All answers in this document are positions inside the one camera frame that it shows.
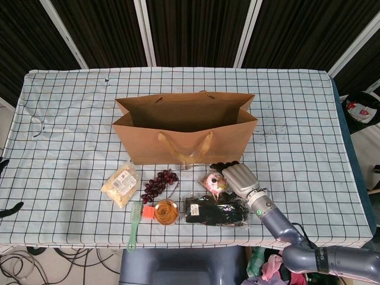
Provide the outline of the grey robot torso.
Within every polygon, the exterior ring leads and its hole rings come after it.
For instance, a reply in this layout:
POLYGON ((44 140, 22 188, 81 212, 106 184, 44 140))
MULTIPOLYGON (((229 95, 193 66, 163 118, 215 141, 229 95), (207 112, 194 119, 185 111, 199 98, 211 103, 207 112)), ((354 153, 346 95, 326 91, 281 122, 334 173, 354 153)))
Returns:
POLYGON ((246 266, 241 246, 124 250, 119 285, 240 285, 246 266))

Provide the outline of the dark red grape bunch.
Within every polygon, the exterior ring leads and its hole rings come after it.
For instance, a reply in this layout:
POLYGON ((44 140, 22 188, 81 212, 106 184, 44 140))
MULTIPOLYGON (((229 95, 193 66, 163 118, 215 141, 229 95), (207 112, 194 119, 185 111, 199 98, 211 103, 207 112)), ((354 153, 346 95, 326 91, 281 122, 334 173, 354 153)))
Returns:
POLYGON ((177 185, 179 183, 178 175, 171 169, 162 170, 159 172, 155 178, 150 179, 145 184, 144 193, 141 195, 141 200, 143 204, 153 202, 160 194, 166 190, 168 186, 177 185))

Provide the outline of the brown paper bag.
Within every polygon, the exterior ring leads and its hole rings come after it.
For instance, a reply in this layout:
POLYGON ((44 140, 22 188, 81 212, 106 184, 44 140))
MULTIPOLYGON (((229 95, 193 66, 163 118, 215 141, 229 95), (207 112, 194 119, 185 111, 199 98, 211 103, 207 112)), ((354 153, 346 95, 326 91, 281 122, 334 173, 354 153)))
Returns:
POLYGON ((231 162, 257 125, 254 97, 200 91, 116 99, 123 115, 112 126, 134 164, 231 162))

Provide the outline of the clear rubber band jar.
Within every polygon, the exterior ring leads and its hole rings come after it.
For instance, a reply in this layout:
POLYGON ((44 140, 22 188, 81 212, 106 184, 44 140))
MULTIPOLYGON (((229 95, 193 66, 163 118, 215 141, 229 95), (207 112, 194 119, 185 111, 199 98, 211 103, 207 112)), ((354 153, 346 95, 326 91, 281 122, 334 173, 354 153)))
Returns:
POLYGON ((178 205, 171 199, 163 199, 154 206, 154 218, 164 226, 176 223, 179 214, 178 205))

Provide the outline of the pink cloth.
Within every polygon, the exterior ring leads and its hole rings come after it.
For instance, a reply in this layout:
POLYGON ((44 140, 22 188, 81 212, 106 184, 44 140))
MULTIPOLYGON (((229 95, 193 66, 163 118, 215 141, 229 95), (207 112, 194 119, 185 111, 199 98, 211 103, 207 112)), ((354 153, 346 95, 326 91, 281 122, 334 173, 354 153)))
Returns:
POLYGON ((269 256, 268 261, 262 266, 262 279, 270 281, 274 276, 280 277, 280 267, 283 263, 281 256, 272 254, 269 256))

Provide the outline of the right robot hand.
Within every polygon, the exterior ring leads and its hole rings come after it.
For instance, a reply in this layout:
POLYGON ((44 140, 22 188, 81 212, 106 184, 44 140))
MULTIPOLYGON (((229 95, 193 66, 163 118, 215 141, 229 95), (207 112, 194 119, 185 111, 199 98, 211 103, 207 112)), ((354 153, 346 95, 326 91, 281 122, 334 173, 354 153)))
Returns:
POLYGON ((213 163, 210 168, 219 172, 232 191, 241 198, 248 199, 252 192, 258 192, 261 189, 256 176, 243 163, 238 161, 213 163))

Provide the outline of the packaged white snack bag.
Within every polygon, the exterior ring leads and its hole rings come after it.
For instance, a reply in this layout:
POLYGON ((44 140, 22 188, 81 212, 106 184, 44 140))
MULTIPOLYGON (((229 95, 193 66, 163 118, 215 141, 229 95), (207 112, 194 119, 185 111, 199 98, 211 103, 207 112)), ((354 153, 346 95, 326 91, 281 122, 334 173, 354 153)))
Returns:
POLYGON ((104 192, 119 208, 124 208, 140 185, 135 166, 127 162, 122 165, 102 186, 104 192))

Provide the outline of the green handled brush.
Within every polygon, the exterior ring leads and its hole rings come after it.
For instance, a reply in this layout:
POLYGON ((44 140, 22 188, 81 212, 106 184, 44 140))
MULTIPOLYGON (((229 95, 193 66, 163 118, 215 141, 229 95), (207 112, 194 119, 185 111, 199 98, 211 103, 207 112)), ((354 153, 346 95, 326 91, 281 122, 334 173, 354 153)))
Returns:
POLYGON ((136 249, 137 231, 138 231, 138 225, 141 221, 142 211, 143 211, 143 203, 134 202, 132 205, 131 218, 130 218, 131 232, 130 232, 129 241, 126 248, 128 252, 133 252, 136 249))

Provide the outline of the checked white tablecloth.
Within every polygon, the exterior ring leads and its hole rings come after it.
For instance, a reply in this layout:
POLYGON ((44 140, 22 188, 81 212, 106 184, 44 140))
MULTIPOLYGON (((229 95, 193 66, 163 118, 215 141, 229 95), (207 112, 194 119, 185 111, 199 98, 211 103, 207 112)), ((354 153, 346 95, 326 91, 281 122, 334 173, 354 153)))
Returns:
POLYGON ((118 98, 198 91, 251 93, 258 119, 241 158, 290 221, 320 246, 360 247, 375 218, 337 89, 309 69, 112 68, 30 71, 2 158, 0 246, 123 247, 130 206, 102 185, 129 160, 112 128, 118 98))

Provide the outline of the white partition post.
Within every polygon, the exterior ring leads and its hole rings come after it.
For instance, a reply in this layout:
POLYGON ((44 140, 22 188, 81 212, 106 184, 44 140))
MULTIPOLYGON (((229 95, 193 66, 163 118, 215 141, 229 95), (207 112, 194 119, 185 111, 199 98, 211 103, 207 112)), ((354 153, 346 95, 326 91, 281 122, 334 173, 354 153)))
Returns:
POLYGON ((156 56, 153 45, 153 37, 151 34, 151 26, 148 15, 147 1, 134 0, 135 11, 137 15, 138 25, 140 29, 142 45, 148 67, 156 67, 156 56))
POLYGON ((72 39, 69 31, 65 27, 64 22, 60 18, 57 10, 53 6, 53 3, 51 0, 39 0, 42 7, 46 11, 47 15, 49 16, 50 20, 53 22, 54 26, 56 27, 57 31, 61 35, 62 39, 68 46, 68 49, 71 51, 72 55, 74 56, 75 60, 79 64, 81 69, 88 69, 88 65, 83 58, 81 52, 77 48, 77 45, 75 44, 74 40, 72 39))
POLYGON ((242 56, 242 51, 243 51, 243 47, 244 47, 244 44, 245 44, 246 35, 248 34, 248 29, 249 29, 250 22, 251 22, 253 13, 254 13, 256 2, 257 2, 257 0, 250 0, 248 12, 247 12, 247 15, 246 15, 246 18, 245 18, 245 22, 244 22, 244 25, 243 25, 243 30, 242 30, 240 41, 239 41, 239 45, 238 45, 238 48, 237 48, 237 52, 236 52, 236 56, 235 56, 235 61, 234 61, 234 64, 233 64, 233 68, 240 68, 241 67, 241 64, 239 62, 241 61, 240 58, 242 56))
POLYGON ((362 47, 380 30, 380 11, 371 19, 368 25, 354 39, 345 52, 338 58, 328 71, 330 77, 335 77, 361 50, 362 47))

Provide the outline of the silver metal fork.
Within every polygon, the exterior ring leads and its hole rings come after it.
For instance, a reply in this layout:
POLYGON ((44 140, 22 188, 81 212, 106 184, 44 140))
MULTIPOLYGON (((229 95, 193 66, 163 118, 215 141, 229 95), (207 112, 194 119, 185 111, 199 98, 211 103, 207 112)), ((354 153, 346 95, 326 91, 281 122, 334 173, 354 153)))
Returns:
POLYGON ((185 170, 191 170, 195 167, 206 167, 208 164, 176 164, 173 167, 173 170, 175 171, 185 171, 185 170))

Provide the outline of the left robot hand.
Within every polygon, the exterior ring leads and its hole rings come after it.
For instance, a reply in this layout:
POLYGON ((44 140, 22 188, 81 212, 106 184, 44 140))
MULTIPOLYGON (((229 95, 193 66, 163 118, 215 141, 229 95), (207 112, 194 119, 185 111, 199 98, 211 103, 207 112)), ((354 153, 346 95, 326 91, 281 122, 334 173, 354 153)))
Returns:
MULTIPOLYGON (((8 166, 8 163, 10 162, 9 159, 4 160, 2 157, 0 157, 0 176, 2 171, 6 166, 8 166)), ((23 207, 24 203, 22 201, 16 203, 15 206, 9 209, 1 210, 0 211, 0 219, 3 219, 5 217, 9 217, 13 214, 16 214, 17 212, 20 211, 20 209, 23 207)))

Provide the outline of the green cloth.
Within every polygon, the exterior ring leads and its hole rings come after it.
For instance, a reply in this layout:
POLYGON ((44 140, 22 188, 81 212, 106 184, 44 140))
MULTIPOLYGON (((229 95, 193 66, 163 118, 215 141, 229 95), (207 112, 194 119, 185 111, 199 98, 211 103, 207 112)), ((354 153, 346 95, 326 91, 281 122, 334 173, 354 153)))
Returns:
POLYGON ((252 254, 249 258, 246 272, 248 277, 261 275, 261 268, 265 263, 265 248, 256 246, 252 248, 252 254))

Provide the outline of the pink packaged ball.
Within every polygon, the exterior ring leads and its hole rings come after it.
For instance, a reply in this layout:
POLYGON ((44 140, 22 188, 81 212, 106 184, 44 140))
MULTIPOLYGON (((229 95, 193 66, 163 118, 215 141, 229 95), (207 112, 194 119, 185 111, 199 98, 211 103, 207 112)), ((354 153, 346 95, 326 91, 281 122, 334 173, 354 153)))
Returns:
POLYGON ((227 180, 219 172, 210 172, 199 182, 216 200, 222 192, 228 189, 227 180))

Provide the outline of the purple cloth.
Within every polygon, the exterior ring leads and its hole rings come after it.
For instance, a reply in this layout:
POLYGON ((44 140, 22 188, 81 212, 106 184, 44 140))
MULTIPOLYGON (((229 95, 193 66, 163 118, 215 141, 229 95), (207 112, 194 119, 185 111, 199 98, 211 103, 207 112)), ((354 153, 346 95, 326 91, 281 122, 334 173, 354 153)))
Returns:
POLYGON ((262 276, 250 277, 240 285, 287 285, 279 275, 273 275, 269 280, 264 280, 262 276))

